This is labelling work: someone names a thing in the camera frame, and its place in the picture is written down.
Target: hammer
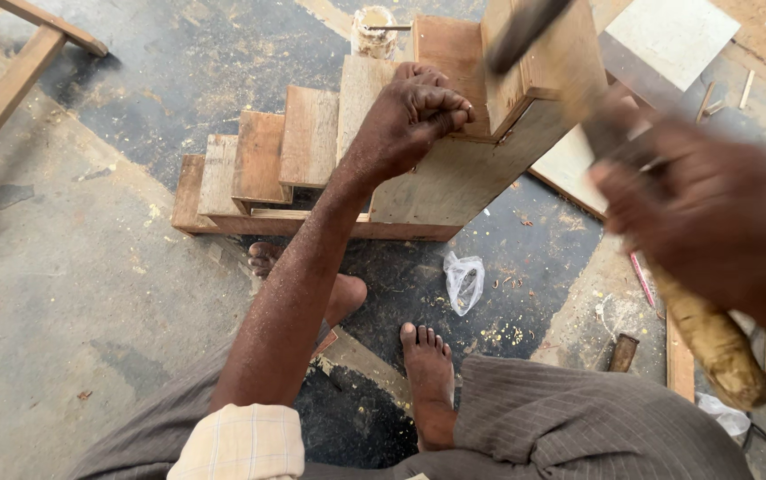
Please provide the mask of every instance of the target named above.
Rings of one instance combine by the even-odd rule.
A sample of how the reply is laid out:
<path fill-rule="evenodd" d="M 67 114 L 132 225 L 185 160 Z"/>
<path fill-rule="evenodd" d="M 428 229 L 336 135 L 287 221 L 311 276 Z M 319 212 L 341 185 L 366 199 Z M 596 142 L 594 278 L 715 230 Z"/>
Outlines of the hammer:
<path fill-rule="evenodd" d="M 571 3 L 572 0 L 534 0 L 516 11 L 505 31 L 487 49 L 484 62 L 488 75 L 505 74 L 542 37 L 549 68 L 560 83 L 565 120 L 570 125 L 582 124 L 594 157 L 621 161 L 637 170 L 658 163 L 649 148 L 650 132 L 630 140 L 629 129 L 609 120 L 602 108 L 606 83 L 595 84 L 579 65 L 568 60 L 565 52 L 552 48 L 553 36 L 558 34 L 553 23 Z M 652 259 L 647 263 L 677 332 L 721 401 L 746 411 L 764 405 L 766 376 L 738 324 L 723 308 L 683 287 Z"/>

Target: bare foot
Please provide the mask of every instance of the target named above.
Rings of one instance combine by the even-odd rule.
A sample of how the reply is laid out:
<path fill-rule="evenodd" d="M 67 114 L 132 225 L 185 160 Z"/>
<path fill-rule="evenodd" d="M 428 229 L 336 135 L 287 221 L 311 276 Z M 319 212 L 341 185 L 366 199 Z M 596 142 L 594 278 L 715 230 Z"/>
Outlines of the bare foot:
<path fill-rule="evenodd" d="M 258 242 L 249 247 L 249 265 L 256 267 L 253 273 L 257 277 L 267 278 L 270 271 L 276 265 L 285 247 L 277 247 L 267 242 Z M 365 302 L 368 289 L 365 282 L 358 277 L 342 275 L 339 273 L 333 284 L 333 292 L 330 294 L 329 303 L 326 305 L 324 318 L 333 328 L 349 314 L 355 312 Z"/>
<path fill-rule="evenodd" d="M 433 329 L 406 323 L 401 327 L 403 363 L 413 391 L 415 429 L 419 451 L 453 448 L 453 364 L 451 347 Z"/>

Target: dusty floor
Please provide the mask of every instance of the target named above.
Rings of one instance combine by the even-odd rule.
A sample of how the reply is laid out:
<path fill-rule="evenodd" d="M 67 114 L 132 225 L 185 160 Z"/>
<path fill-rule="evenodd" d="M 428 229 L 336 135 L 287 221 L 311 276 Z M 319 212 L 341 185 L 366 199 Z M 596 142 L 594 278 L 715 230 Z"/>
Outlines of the dusty floor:
<path fill-rule="evenodd" d="M 243 263 L 242 246 L 254 238 L 191 239 L 169 227 L 180 155 L 204 151 L 208 133 L 236 131 L 240 108 L 281 111 L 289 83 L 337 90 L 338 59 L 349 52 L 330 28 L 337 18 L 321 23 L 306 10 L 326 3 L 309 0 L 36 4 L 115 56 L 99 61 L 66 47 L 0 132 L 0 478 L 64 474 L 138 400 L 236 330 L 259 286 Z M 395 10 L 476 20 L 483 5 L 401 0 Z M 249 21 L 256 12 L 266 14 Z M 33 28 L 0 14 L 0 75 Z M 696 111 L 710 79 L 721 83 L 713 100 L 737 104 L 752 61 L 725 49 L 684 109 Z M 758 75 L 748 109 L 723 110 L 713 128 L 766 143 L 766 77 Z M 618 239 L 602 238 L 598 222 L 529 177 L 488 210 L 451 244 L 351 243 L 343 271 L 367 278 L 372 295 L 298 400 L 315 460 L 375 466 L 411 452 L 410 435 L 380 441 L 409 425 L 396 342 L 406 320 L 446 324 L 458 365 L 486 353 L 602 370 L 612 338 L 627 332 L 642 340 L 631 373 L 665 381 L 664 322 Z M 523 233 L 513 220 L 522 215 L 536 230 Z M 471 323 L 453 322 L 438 300 L 449 250 L 484 257 L 490 279 L 532 276 L 537 298 L 487 285 L 485 303 L 464 318 Z M 544 269 L 551 278 L 537 276 Z M 494 341 L 505 328 L 523 341 Z M 336 395 L 325 373 L 357 388 Z M 366 416 L 355 414 L 369 404 Z M 322 420 L 325 405 L 333 415 Z M 755 419 L 766 429 L 766 408 Z M 327 442 L 333 431 L 342 442 Z M 766 478 L 766 444 L 754 440 L 749 458 Z"/>

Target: pink pencil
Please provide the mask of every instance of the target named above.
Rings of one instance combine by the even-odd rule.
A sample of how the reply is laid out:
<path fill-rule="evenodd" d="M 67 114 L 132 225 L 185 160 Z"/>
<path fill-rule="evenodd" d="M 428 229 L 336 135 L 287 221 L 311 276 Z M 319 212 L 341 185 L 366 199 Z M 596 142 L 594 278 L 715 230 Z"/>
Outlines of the pink pencil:
<path fill-rule="evenodd" d="M 646 284 L 646 279 L 644 278 L 644 272 L 641 271 L 641 264 L 638 263 L 638 257 L 634 256 L 634 252 L 630 253 L 629 257 L 632 258 L 632 265 L 634 265 L 634 272 L 638 274 L 638 279 L 641 280 L 641 287 L 644 288 L 644 293 L 646 294 L 646 300 L 649 300 L 650 306 L 655 308 L 655 301 L 653 300 L 653 292 L 649 289 L 649 285 Z"/>

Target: person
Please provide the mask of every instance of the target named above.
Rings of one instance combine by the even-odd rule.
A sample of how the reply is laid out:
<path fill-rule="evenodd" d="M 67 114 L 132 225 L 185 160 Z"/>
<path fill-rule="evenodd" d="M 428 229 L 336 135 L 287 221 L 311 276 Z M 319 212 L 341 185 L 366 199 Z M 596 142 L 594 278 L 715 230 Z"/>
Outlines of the person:
<path fill-rule="evenodd" d="M 360 279 L 337 272 L 350 229 L 377 185 L 474 120 L 450 85 L 433 67 L 400 65 L 288 247 L 250 249 L 257 274 L 269 277 L 233 343 L 162 387 L 73 478 L 752 478 L 706 413 L 631 375 L 472 355 L 457 412 L 450 346 L 410 323 L 400 336 L 420 453 L 380 471 L 305 463 L 291 406 L 315 338 L 366 295 Z M 606 229 L 766 328 L 766 153 L 676 120 L 653 128 L 671 197 L 602 160 L 591 175 L 611 205 Z"/>

